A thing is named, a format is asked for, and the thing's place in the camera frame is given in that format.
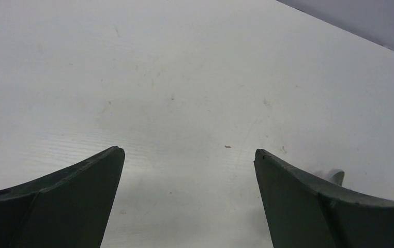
white floor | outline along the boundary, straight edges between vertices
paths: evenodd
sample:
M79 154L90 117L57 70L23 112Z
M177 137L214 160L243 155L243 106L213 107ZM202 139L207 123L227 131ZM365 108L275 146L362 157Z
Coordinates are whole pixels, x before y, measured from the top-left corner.
M394 52L273 0L0 1L0 189L112 145L102 247L271 247L257 148L394 199Z

